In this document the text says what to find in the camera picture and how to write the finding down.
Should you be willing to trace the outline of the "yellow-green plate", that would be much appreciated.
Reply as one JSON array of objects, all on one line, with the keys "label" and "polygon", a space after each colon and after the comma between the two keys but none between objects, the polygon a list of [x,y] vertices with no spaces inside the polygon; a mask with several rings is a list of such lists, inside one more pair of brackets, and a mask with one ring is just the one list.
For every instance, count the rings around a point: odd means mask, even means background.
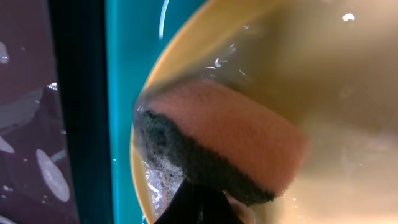
[{"label": "yellow-green plate", "polygon": [[397,222],[397,2],[209,1],[147,83],[195,71],[301,127],[309,157],[255,223]]}]

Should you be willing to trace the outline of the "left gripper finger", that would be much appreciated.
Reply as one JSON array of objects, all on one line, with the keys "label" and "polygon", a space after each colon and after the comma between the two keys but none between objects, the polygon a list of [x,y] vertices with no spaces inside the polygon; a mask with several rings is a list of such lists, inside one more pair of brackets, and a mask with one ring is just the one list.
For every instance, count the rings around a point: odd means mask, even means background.
[{"label": "left gripper finger", "polygon": [[184,179],[155,224],[243,224],[222,191]]}]

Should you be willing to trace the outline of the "orange green sponge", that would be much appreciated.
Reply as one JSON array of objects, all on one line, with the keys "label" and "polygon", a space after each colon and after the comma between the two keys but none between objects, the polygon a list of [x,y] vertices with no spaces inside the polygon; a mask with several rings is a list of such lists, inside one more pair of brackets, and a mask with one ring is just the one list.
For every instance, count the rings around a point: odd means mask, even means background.
[{"label": "orange green sponge", "polygon": [[134,133],[147,162],[177,168],[246,205],[282,195],[308,148],[285,118],[208,79],[148,88],[137,102]]}]

